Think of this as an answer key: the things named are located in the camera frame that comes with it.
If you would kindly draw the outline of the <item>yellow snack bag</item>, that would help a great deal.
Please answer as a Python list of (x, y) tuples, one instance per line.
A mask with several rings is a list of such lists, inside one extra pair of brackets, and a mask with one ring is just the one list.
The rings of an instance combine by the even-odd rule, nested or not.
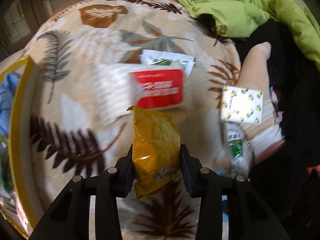
[(131, 106), (133, 188), (137, 199), (158, 193), (180, 170), (181, 135), (169, 113)]

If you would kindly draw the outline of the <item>lemon print tissue pack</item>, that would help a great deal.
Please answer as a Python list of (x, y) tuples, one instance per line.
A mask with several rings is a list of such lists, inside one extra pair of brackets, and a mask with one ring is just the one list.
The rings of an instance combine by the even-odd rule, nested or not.
[(263, 116), (263, 91), (223, 86), (220, 118), (225, 122), (259, 125)]

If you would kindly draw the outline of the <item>red white tissue pack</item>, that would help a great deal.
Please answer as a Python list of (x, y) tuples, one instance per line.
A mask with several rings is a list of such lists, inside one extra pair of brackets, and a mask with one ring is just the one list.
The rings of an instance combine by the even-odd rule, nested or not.
[(92, 86), (104, 125), (126, 115), (127, 109), (191, 107), (187, 77), (178, 61), (169, 66), (137, 63), (93, 63)]

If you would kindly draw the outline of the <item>blue terry towel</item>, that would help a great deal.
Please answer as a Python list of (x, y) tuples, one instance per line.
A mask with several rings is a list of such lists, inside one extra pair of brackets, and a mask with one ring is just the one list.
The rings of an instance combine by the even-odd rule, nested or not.
[(11, 108), (14, 95), (20, 81), (20, 74), (8, 72), (0, 88), (0, 129), (1, 135), (8, 137), (10, 128)]

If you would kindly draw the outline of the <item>green white medicine sachet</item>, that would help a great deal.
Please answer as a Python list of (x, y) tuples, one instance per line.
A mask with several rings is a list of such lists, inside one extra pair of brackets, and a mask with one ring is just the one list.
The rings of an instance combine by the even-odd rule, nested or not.
[(187, 77), (191, 75), (196, 59), (186, 54), (148, 49), (143, 49), (139, 58), (141, 64), (147, 65), (169, 66), (172, 62), (178, 61)]

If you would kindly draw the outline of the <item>white box with yellow tape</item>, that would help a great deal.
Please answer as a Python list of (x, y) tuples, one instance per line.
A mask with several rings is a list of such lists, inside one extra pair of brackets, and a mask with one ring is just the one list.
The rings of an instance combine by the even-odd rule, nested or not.
[(30, 113), (40, 69), (31, 57), (25, 56), (1, 73), (1, 81), (9, 72), (21, 75), (10, 114), (8, 154), (17, 214), (22, 220), (19, 230), (28, 237), (44, 214), (33, 176), (30, 142)]

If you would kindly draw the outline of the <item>leaf pattern beige blanket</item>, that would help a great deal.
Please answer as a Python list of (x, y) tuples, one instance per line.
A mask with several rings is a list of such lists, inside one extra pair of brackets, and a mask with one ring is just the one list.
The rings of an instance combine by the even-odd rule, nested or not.
[(191, 155), (228, 173), (221, 135), (223, 85), (239, 77), (231, 39), (206, 30), (177, 0), (76, 0), (45, 22), (26, 45), (38, 65), (30, 137), (11, 155), (15, 189), (34, 229), (74, 175), (96, 176), (127, 154), (142, 91), (132, 73), (144, 49), (195, 58), (184, 100), (170, 110)]

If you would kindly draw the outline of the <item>green jacket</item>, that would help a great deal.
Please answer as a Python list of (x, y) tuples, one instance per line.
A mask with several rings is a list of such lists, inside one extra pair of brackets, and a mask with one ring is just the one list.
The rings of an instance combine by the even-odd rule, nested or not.
[(319, 65), (319, 25), (296, 0), (178, 0), (193, 18), (210, 15), (219, 35), (247, 38), (269, 19), (285, 24), (307, 59)]

